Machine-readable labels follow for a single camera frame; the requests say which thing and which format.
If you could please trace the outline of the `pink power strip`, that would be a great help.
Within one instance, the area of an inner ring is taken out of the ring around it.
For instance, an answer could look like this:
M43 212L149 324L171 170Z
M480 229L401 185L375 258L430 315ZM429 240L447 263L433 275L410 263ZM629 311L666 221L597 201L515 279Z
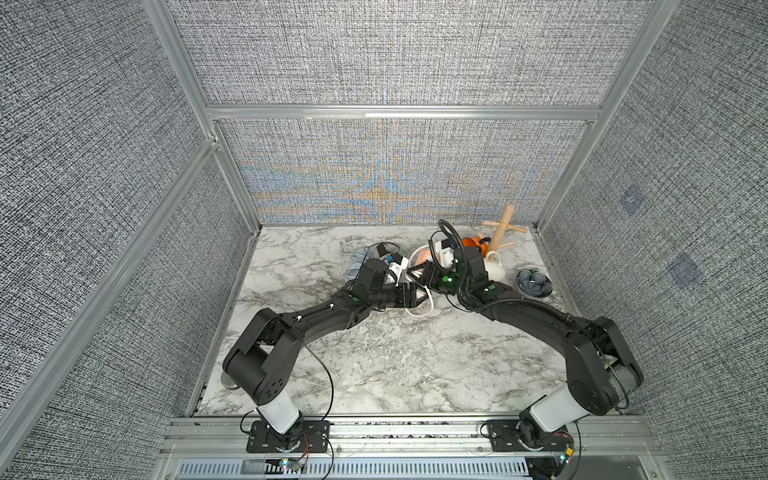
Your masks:
M411 265L412 266L417 266L417 265L420 265L420 264L422 264L422 263L424 263L426 261L431 261L431 260L432 260L431 251L430 251L429 245L426 244L426 245L423 245L423 246L417 248L413 252L412 257L411 257Z

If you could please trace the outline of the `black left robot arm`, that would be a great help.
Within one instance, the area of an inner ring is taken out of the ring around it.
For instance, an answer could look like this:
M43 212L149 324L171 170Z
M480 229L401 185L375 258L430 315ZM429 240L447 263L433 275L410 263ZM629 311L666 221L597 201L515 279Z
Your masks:
M303 417L285 388L299 353L315 340L357 326L374 311L415 308L425 293L415 282L396 282L384 261L369 259L354 279L318 305L258 311L225 356L222 373L251 398L275 433L292 434Z

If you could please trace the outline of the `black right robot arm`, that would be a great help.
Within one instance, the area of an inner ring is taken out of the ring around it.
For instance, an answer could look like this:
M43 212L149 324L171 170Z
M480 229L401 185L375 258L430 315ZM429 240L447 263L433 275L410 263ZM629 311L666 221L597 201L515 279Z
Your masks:
M426 261L418 269L418 283L456 296L465 310L511 325L564 358L565 383L521 412L520 431L543 436L589 415L604 415L642 385L640 366L613 320L573 316L489 280L485 271L476 274L464 262L449 269Z

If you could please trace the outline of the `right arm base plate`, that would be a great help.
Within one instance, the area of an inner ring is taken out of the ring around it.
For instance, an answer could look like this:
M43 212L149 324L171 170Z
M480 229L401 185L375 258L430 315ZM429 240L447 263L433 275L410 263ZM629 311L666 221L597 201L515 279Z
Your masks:
M494 452L561 452L573 447L573 438L567 431L544 432L528 420L490 420L480 432L491 443Z

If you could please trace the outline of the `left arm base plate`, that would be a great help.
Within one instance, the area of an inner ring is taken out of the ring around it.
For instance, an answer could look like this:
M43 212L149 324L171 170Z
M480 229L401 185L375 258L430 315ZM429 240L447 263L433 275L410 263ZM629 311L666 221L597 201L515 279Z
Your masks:
M264 421L251 425L245 450L251 454L326 453L331 423L300 420L286 433L278 433Z

